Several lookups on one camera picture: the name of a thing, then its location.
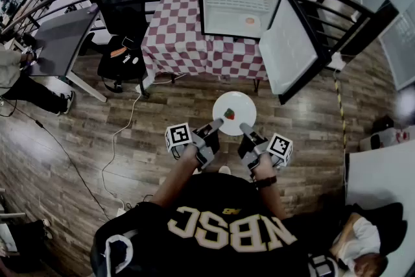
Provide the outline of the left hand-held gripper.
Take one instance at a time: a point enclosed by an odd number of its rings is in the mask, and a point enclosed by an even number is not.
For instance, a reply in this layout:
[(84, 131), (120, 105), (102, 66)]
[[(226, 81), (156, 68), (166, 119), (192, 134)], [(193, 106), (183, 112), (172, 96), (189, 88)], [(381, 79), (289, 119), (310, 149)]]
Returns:
[(167, 151), (178, 160), (186, 146), (195, 146), (198, 170), (202, 171), (214, 160), (220, 149), (218, 131), (223, 124), (223, 119), (218, 118), (193, 131), (189, 129), (188, 123), (168, 126), (165, 131)]

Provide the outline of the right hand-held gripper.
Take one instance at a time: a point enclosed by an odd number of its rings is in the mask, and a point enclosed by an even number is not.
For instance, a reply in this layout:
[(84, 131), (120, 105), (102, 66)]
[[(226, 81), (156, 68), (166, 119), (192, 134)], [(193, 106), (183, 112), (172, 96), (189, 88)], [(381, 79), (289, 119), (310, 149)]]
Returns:
[(246, 123), (241, 123), (239, 128), (243, 132), (243, 140), (237, 152), (242, 164), (250, 171), (259, 165), (260, 156), (263, 154), (270, 156), (273, 168), (278, 169), (289, 164), (293, 151), (290, 139), (277, 133), (271, 139), (263, 138)]

